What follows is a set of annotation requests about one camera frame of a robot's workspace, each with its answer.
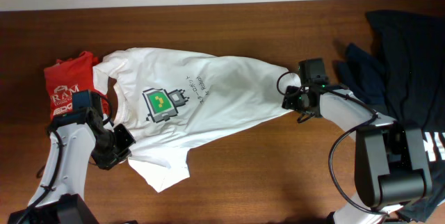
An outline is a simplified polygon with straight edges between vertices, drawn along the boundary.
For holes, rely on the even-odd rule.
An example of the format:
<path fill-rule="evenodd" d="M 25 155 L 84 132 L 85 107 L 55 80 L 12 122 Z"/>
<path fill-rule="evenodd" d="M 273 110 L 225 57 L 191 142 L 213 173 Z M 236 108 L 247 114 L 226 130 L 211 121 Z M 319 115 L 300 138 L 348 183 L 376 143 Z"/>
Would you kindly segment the white printed t-shirt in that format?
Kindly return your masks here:
<path fill-rule="evenodd" d="M 189 177 L 188 151 L 286 113 L 300 78 L 254 58 L 192 51 L 114 51 L 93 69 L 96 90 L 115 80 L 115 123 L 134 137 L 129 165 L 155 190 Z"/>

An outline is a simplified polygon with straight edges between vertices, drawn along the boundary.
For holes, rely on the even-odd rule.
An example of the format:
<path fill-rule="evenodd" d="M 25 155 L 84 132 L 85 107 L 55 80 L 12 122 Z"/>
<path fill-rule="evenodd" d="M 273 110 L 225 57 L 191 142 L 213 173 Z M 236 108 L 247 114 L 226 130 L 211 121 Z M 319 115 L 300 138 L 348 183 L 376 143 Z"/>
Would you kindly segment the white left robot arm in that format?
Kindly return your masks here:
<path fill-rule="evenodd" d="M 118 124 L 104 127 L 92 108 L 58 115 L 48 126 L 51 149 L 40 185 L 28 206 L 10 214 L 9 223 L 97 223 L 84 201 L 88 164 L 102 170 L 123 162 L 136 141 Z"/>

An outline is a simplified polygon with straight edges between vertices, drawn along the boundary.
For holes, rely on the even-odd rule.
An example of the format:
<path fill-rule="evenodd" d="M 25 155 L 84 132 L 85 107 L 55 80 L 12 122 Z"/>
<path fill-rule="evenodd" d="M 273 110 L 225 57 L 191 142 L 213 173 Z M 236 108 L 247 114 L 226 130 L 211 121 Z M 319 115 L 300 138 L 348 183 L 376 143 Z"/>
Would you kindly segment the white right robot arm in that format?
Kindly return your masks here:
<path fill-rule="evenodd" d="M 330 177 L 346 205 L 327 217 L 327 223 L 384 223 L 390 213 L 432 194 L 432 179 L 421 130 L 402 125 L 360 101 L 339 86 L 288 86 L 282 106 L 300 113 L 298 122 L 325 118 L 343 129 L 328 154 Z M 341 142 L 355 140 L 353 198 L 334 174 L 333 159 Z"/>

